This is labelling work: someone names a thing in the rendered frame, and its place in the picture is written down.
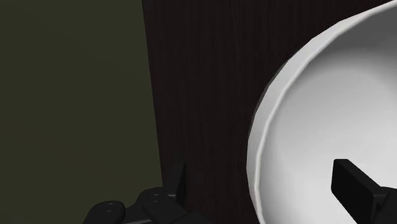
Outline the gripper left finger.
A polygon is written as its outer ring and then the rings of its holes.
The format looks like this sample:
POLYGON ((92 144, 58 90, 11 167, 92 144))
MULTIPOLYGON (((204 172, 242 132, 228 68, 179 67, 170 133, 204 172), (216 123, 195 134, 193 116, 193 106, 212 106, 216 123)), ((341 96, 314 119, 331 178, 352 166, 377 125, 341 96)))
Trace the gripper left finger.
POLYGON ((186 167, 176 163, 162 187, 142 191, 129 207, 109 200, 94 205, 83 224, 211 224, 198 212, 183 209, 186 167))

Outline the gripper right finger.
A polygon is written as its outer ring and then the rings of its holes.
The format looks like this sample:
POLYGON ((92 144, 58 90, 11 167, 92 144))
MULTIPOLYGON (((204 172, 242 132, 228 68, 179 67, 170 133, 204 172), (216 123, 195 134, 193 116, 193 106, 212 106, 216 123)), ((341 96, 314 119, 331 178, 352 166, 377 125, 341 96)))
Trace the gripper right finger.
POLYGON ((378 185, 348 159, 335 159, 331 192, 356 224, 397 224, 397 189, 378 185))

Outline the white bowl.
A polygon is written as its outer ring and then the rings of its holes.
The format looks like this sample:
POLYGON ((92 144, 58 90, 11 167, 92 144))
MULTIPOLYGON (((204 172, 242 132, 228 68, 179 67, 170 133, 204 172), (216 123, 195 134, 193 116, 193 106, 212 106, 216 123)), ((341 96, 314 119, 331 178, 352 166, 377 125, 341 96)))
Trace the white bowl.
POLYGON ((260 224, 354 224, 331 192, 337 158, 397 188, 397 0, 312 38, 266 88, 246 165, 260 224))

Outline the dark wooden table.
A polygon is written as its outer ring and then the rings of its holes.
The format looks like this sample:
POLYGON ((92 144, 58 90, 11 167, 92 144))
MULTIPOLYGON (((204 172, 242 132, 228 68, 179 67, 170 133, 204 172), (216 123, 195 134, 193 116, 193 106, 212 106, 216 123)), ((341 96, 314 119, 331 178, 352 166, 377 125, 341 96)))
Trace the dark wooden table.
POLYGON ((186 164, 186 210, 259 224, 246 154, 266 85, 311 38, 390 1, 142 0, 162 177, 186 164))

